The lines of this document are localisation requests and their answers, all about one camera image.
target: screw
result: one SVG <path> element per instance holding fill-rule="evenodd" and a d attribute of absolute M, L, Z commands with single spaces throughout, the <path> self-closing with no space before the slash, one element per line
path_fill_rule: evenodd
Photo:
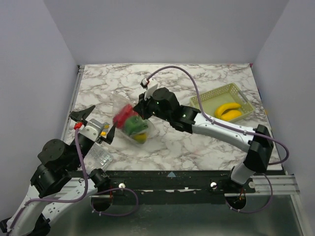
<path fill-rule="evenodd" d="M 251 181 L 251 182 L 248 183 L 248 186 L 250 188 L 255 188 L 255 183 L 253 181 Z"/>
<path fill-rule="evenodd" d="M 210 187 L 211 187 L 212 189 L 216 189 L 216 188 L 218 187 L 218 185 L 217 185 L 216 182 L 212 182 L 212 183 L 210 184 Z"/>
<path fill-rule="evenodd" d="M 119 187 L 119 188 L 126 188 L 126 185 L 125 185 L 124 183 L 120 183 L 120 184 L 118 185 L 118 187 Z"/>

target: white marble surface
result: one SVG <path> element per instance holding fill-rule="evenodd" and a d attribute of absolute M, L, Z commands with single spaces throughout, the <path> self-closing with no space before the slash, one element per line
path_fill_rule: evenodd
<path fill-rule="evenodd" d="M 136 103 L 143 93 L 140 82 L 165 64 L 100 64 L 86 65 L 75 103 L 75 110 L 96 105 L 89 118 L 112 123 L 114 94 L 120 94 Z M 269 127 L 267 116 L 262 107 L 258 90 L 248 64 L 232 65 L 179 65 L 195 79 L 200 92 L 234 82 L 255 106 L 255 112 L 238 124 L 257 127 L 263 124 Z M 183 105 L 189 104 L 189 98 L 195 96 L 190 79 L 181 71 L 167 69 L 155 75 L 160 86 L 174 92 Z M 176 131 L 170 125 L 157 118 L 150 119 L 158 134 L 141 146 L 135 146 L 116 132 L 112 145 L 102 144 L 113 155 L 110 170 L 230 170 L 246 155 L 236 147 L 211 137 Z M 66 141 L 73 140 L 72 122 Z M 279 160 L 277 151 L 271 162 Z M 269 166 L 269 169 L 281 169 L 281 165 Z"/>

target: gray wall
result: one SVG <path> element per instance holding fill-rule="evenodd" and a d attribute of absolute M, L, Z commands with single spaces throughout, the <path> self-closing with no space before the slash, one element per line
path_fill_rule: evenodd
<path fill-rule="evenodd" d="M 0 1 L 0 219 L 16 211 L 46 141 L 60 138 L 77 66 L 42 0 Z"/>
<path fill-rule="evenodd" d="M 45 0 L 80 64 L 253 62 L 288 0 Z"/>
<path fill-rule="evenodd" d="M 315 232 L 314 0 L 290 0 L 254 62 L 253 73 L 273 133 L 290 149 L 285 167 L 296 175 Z"/>

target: plastic packaging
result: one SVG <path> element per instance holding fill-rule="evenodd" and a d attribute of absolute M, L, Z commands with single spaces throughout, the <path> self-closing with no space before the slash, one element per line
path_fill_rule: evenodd
<path fill-rule="evenodd" d="M 143 120 L 124 97 L 114 95 L 114 101 L 113 124 L 133 143 L 144 144 L 155 130 L 154 125 L 148 120 Z"/>
<path fill-rule="evenodd" d="M 94 169 L 103 169 L 107 170 L 107 167 L 113 160 L 113 155 L 110 154 L 107 150 L 102 148 L 97 143 L 91 147 L 90 151 L 84 158 L 85 168 L 87 173 L 90 174 Z"/>

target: yellow banana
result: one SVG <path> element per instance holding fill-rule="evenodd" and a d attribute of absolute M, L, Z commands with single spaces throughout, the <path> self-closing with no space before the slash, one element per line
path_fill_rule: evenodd
<path fill-rule="evenodd" d="M 222 116 L 221 116 L 221 119 L 222 120 L 225 120 L 225 121 L 230 121 L 234 118 L 237 118 L 239 116 L 241 116 L 242 113 L 238 110 L 230 110 L 228 111 L 227 113 L 224 113 Z"/>
<path fill-rule="evenodd" d="M 215 111 L 215 117 L 221 119 L 222 114 L 230 109 L 238 109 L 241 105 L 236 102 L 225 103 L 219 106 Z"/>

